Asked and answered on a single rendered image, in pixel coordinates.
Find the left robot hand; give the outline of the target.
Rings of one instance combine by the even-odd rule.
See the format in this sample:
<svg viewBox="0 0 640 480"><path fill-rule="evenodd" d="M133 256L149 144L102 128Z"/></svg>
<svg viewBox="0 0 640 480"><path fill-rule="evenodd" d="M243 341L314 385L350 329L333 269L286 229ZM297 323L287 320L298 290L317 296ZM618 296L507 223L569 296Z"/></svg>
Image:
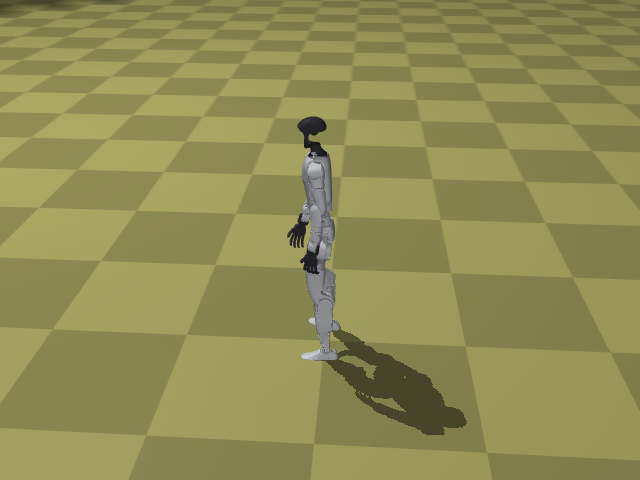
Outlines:
<svg viewBox="0 0 640 480"><path fill-rule="evenodd" d="M318 264L318 262L317 262L317 258L316 258L316 256L319 253L319 248L320 248L320 245L317 246L315 253L310 252L307 249L307 251L306 251L307 254L305 254L305 256L300 260L301 263L303 263L303 261L304 261L303 270L305 270L305 271L307 270L308 273L312 273L312 274L319 274L320 273L320 272L317 272L317 264ZM310 267L311 267L311 270L310 270Z"/></svg>

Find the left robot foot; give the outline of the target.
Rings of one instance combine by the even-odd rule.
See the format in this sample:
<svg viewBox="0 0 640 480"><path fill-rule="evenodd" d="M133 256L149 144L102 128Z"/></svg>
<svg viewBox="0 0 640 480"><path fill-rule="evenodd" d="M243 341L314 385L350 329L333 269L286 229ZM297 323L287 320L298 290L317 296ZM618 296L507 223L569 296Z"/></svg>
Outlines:
<svg viewBox="0 0 640 480"><path fill-rule="evenodd" d="M328 353L328 351L326 351L326 353ZM334 349L329 349L329 354L325 354L325 349L324 349L324 354L322 354L321 349L318 349L312 352L303 353L301 355L301 358L304 360L311 360L311 361L336 360L338 359L338 353Z"/></svg>

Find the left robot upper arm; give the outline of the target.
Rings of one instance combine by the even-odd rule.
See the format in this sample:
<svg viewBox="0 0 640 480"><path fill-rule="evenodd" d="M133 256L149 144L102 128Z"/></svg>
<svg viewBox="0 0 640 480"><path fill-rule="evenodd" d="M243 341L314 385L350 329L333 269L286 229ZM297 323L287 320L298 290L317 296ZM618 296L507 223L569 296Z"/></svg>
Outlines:
<svg viewBox="0 0 640 480"><path fill-rule="evenodd" d="M324 167L321 162L312 162L307 168L307 175L310 182L311 194L315 201L313 206L319 207L321 210L321 217L326 214L326 198L324 189ZM312 207L312 206L311 206ZM310 210L309 210L310 212Z"/></svg>

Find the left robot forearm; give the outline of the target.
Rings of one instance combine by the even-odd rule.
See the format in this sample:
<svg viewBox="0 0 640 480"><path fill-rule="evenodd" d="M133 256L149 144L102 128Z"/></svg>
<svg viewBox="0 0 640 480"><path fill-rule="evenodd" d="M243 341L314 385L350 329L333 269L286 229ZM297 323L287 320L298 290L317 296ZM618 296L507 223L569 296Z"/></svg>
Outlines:
<svg viewBox="0 0 640 480"><path fill-rule="evenodd" d="M312 206L310 208L310 219L311 235L309 236L309 244L307 249L308 251L315 253L317 246L320 245L320 242L322 241L321 234L325 225L325 222L322 220L321 210L319 209L319 207Z"/></svg>

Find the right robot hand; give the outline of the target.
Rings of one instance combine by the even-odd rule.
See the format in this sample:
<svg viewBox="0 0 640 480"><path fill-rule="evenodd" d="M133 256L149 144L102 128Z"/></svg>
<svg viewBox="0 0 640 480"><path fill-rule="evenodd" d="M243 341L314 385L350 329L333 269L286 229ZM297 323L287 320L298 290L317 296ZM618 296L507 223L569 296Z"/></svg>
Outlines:
<svg viewBox="0 0 640 480"><path fill-rule="evenodd" d="M299 243L300 243L300 238L301 238L301 246L303 246L303 241L304 241L304 235L306 233L306 227L305 225L308 225L309 221L307 223L302 222L301 218L302 218L303 213L300 213L299 218L298 218L298 224L296 224L289 232L287 235L287 238L290 237L290 234L293 232L291 238L290 238L290 245L292 246L292 240L294 238L294 242L293 242L293 246L294 248L296 248L296 240L297 240L297 236L298 236L298 240L297 240L297 247L300 248ZM294 237L295 235L295 237Z"/></svg>

